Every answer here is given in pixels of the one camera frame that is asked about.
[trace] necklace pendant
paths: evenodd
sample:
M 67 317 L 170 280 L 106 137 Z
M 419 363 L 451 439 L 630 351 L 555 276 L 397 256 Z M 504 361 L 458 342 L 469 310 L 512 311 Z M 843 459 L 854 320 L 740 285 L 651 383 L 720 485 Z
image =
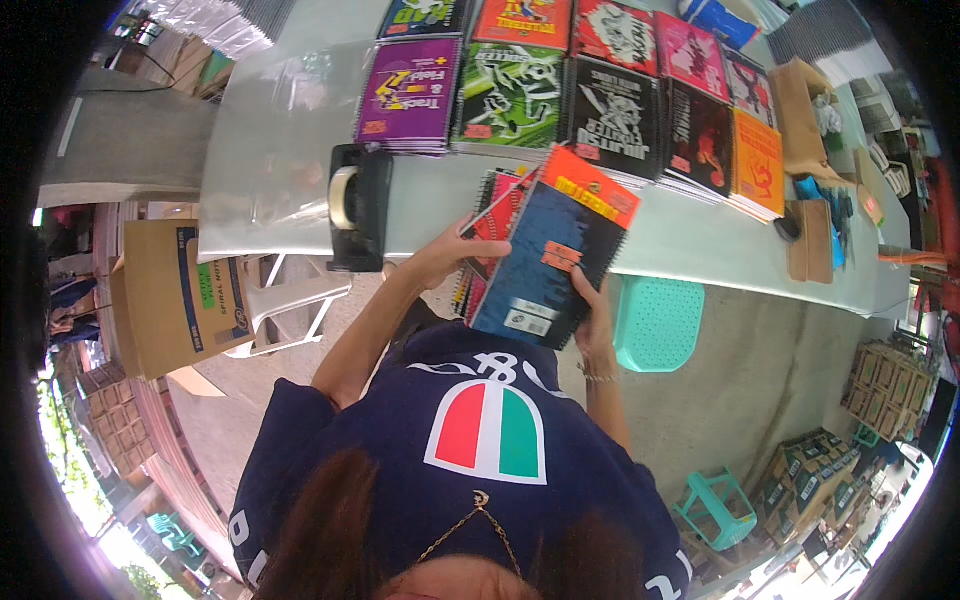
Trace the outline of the necklace pendant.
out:
M 481 490 L 473 491 L 473 506 L 476 508 L 482 508 L 487 506 L 487 503 L 490 502 L 490 495 Z

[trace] gold necklace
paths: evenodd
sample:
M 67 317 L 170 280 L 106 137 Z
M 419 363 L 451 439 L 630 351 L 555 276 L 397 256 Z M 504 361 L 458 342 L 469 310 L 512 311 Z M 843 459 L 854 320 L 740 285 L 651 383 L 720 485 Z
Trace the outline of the gold necklace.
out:
M 428 554 L 433 552 L 437 546 L 444 543 L 444 541 L 450 537 L 450 535 L 460 529 L 464 523 L 469 521 L 477 513 L 483 513 L 484 516 L 490 521 L 490 524 L 493 526 L 493 530 L 496 532 L 500 539 L 503 540 L 503 546 L 507 548 L 507 554 L 510 555 L 510 562 L 514 565 L 514 571 L 516 571 L 516 576 L 520 578 L 520 581 L 523 581 L 523 574 L 520 573 L 520 566 L 516 563 L 516 557 L 514 556 L 514 550 L 510 547 L 510 543 L 507 541 L 507 532 L 503 531 L 503 527 L 500 527 L 500 523 L 496 522 L 496 519 L 493 518 L 493 515 L 487 512 L 487 509 L 484 508 L 487 506 L 487 503 L 490 502 L 490 495 L 486 492 L 480 490 L 473 491 L 473 510 L 470 511 L 470 514 L 460 519 L 460 522 L 450 528 L 445 534 L 440 536 L 440 539 L 433 542 L 433 545 L 426 549 L 426 552 L 420 555 L 420 558 L 417 560 L 417 564 L 423 562 Z

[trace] shirt logo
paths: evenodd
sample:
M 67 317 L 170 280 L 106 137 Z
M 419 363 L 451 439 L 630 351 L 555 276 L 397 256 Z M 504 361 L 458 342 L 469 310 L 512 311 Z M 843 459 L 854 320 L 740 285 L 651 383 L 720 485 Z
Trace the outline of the shirt logo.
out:
M 480 479 L 545 486 L 540 411 L 503 382 L 459 383 L 440 402 L 423 462 Z

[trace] purple notebook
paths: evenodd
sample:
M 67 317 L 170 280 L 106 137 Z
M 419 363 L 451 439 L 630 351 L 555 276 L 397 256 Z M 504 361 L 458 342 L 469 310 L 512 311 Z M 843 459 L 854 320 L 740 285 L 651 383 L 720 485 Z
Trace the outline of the purple notebook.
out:
M 457 39 L 382 46 L 373 60 L 360 107 L 356 141 L 417 139 L 444 143 L 459 55 Z

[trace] bracelet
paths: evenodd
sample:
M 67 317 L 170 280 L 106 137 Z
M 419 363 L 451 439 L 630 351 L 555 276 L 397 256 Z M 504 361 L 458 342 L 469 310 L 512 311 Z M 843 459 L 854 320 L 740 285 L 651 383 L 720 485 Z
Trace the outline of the bracelet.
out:
M 613 377 L 601 377 L 600 375 L 588 373 L 587 368 L 581 363 L 577 363 L 577 369 L 584 374 L 584 379 L 587 381 L 592 381 L 593 383 L 616 383 L 620 380 L 620 375 L 614 375 Z

